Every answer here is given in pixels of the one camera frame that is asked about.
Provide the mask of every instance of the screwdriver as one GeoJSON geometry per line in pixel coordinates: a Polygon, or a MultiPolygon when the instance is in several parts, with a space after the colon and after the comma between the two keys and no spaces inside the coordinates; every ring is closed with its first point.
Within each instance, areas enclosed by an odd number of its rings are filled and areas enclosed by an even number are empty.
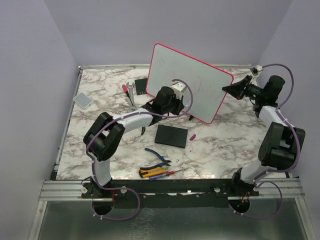
{"type": "Polygon", "coordinates": [[[134,104],[133,104],[132,101],[131,101],[131,98],[130,98],[130,95],[129,95],[127,86],[123,84],[123,85],[122,85],[122,89],[123,89],[124,93],[126,94],[126,96],[129,98],[129,100],[130,100],[130,102],[131,102],[131,105],[133,106],[134,104]]]}
{"type": "Polygon", "coordinates": [[[170,175],[172,175],[172,174],[175,174],[175,173],[177,173],[177,172],[184,171],[184,170],[187,170],[187,169],[184,168],[184,169],[180,169],[180,170],[178,170],[178,171],[168,171],[168,172],[166,172],[166,173],[162,173],[162,174],[159,174],[159,175],[157,175],[157,176],[151,176],[151,177],[149,177],[149,180],[150,180],[150,181],[153,181],[153,180],[157,180],[157,179],[162,179],[162,178],[165,178],[166,176],[170,176],[170,175]]]}

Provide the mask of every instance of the white marble surface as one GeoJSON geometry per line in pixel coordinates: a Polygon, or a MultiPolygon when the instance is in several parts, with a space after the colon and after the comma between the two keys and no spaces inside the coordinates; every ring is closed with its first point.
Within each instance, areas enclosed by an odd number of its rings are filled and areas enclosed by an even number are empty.
{"type": "MultiPolygon", "coordinates": [[[[83,138],[101,112],[119,115],[128,112],[129,102],[122,84],[144,78],[149,69],[87,69],[83,71],[78,93],[85,93],[93,103],[84,110],[74,105],[67,137],[63,147],[57,180],[81,180],[91,173],[91,161],[85,154],[83,138]]],[[[249,69],[226,69],[243,79],[249,69]]],[[[135,95],[137,107],[151,97],[135,95]]],[[[162,120],[159,123],[188,129],[186,148],[154,143],[158,124],[147,127],[141,136],[136,129],[126,133],[116,153],[111,158],[110,171],[113,179],[141,179],[139,167],[160,162],[153,154],[144,151],[148,147],[172,161],[169,170],[187,168],[170,176],[170,179],[230,178],[238,168],[250,164],[256,157],[267,129],[255,117],[253,106],[247,99],[236,100],[227,95],[212,124],[188,116],[162,120]]]]}

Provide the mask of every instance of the white wall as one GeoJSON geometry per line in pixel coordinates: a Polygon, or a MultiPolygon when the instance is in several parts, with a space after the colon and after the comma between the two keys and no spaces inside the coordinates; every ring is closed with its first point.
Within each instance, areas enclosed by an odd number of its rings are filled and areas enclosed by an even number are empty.
{"type": "Polygon", "coordinates": [[[79,65],[148,64],[160,42],[214,64],[257,62],[292,0],[44,0],[79,65]]]}
{"type": "MultiPolygon", "coordinates": [[[[320,1],[294,0],[275,35],[264,51],[260,64],[282,63],[291,68],[295,85],[291,99],[281,111],[295,126],[306,132],[300,162],[295,169],[306,194],[306,203],[313,226],[320,239],[320,1]]],[[[269,76],[286,80],[280,101],[288,95],[289,74],[280,67],[263,71],[262,86],[269,76]]]]}
{"type": "Polygon", "coordinates": [[[78,68],[42,0],[0,7],[0,239],[28,238],[78,68]]]}

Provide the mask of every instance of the red marker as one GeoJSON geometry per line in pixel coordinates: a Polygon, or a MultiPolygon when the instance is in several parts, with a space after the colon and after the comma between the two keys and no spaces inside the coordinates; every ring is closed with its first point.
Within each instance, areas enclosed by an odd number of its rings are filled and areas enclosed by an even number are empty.
{"type": "Polygon", "coordinates": [[[192,141],[193,139],[195,139],[196,138],[196,135],[195,134],[193,134],[193,136],[192,137],[190,137],[190,140],[192,141]]]}

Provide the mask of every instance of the blue-handled pliers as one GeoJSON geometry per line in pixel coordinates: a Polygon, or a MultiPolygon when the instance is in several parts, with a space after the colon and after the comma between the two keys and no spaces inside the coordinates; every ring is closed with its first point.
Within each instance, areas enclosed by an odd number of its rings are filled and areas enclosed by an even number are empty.
{"type": "Polygon", "coordinates": [[[163,165],[166,166],[170,166],[169,163],[171,163],[170,160],[165,160],[164,156],[161,156],[159,153],[157,153],[156,151],[150,149],[150,148],[145,148],[144,150],[146,150],[147,152],[153,153],[154,155],[156,155],[162,162],[158,163],[154,166],[149,166],[149,167],[140,167],[140,170],[151,170],[151,169],[155,169],[157,167],[162,167],[163,165]]]}

